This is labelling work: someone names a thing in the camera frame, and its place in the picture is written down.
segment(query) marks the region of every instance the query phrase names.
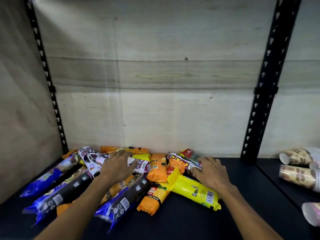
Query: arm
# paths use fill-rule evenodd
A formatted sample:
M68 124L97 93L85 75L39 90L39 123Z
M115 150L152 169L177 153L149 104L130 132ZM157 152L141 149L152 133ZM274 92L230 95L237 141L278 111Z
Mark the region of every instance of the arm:
M201 158L202 172L192 172L206 187L214 189L228 207L244 240L283 240L246 202L232 185L225 166L213 157Z
M134 161L127 166L128 157L131 155L132 153L124 150L112 153L110 159L103 163L100 175L94 178L86 191L35 240L80 239L107 191L133 173L138 162Z

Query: metal bracket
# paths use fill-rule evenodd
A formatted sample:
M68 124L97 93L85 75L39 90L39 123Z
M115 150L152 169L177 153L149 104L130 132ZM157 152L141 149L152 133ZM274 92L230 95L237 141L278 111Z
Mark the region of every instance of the metal bracket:
M58 129L59 129L62 150L63 150L63 153L66 154L66 153L68 153L69 149L68 149L68 145L67 145L67 141L66 141L66 136L64 134L62 121L61 121L61 116L60 116L58 103L57 103L57 99L56 99L56 88L52 84L50 71L49 71L49 65L48 65L48 62L47 62L45 49L43 47L43 42L42 42L41 35L40 35L40 29L39 29L39 25L38 25L38 22L37 22L36 13L35 13L35 10L34 10L34 6L33 6L33 3L32 3L32 0L23 0L23 2L24 2L24 5L25 5L25 8L26 8L26 14L27 14L27 16L29 18L29 21L30 21L30 24L31 24L31 27L32 27L32 31L33 31L33 34L34 34L34 39L35 39L35 41L37 43L40 59L41 59L42 65L43 65L45 78L46 78L47 83L48 83L48 88L49 88L49 92L50 92L50 96L51 96L51 100L52 100L52 104L53 104L54 114L55 114L55 117L57 119L57 125L58 125Z
M241 159L249 163L255 163L258 157L300 3L301 0L277 0L275 6L241 151Z

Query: forearm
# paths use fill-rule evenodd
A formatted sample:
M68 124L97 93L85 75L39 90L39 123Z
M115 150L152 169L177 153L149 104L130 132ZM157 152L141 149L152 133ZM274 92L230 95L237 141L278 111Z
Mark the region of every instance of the forearm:
M96 177L86 191L35 240L77 240L97 210L112 182Z
M282 238L254 211L233 186L222 194L244 240L281 240Z

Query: blue package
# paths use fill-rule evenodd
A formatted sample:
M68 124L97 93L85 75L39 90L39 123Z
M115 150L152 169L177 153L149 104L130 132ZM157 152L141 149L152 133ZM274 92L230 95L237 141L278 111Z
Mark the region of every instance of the blue package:
M151 188L146 175L135 175L127 186L124 187L111 200L102 205L94 214L111 223L110 230L125 215L125 213L137 203L139 198Z
M60 162L53 169L26 186L20 197L38 196L50 187L60 176L71 169L80 161L78 152L71 154L68 158Z
M72 193L75 188L78 188L84 182L92 180L92 175L89 170L83 166L77 172L71 175L70 178L63 181L60 185L45 193L33 204L25 208L23 214L37 214L35 225L42 221L50 211L63 203L63 199Z

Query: person's left hand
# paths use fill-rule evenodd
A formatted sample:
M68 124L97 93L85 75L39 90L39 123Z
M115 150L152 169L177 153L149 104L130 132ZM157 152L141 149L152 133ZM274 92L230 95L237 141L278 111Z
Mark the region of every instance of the person's left hand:
M104 161L99 177L106 182L112 183L112 185L125 180L138 165L138 161L134 160L128 166L128 157L132 155L131 152L126 152L125 150L112 152L109 160Z

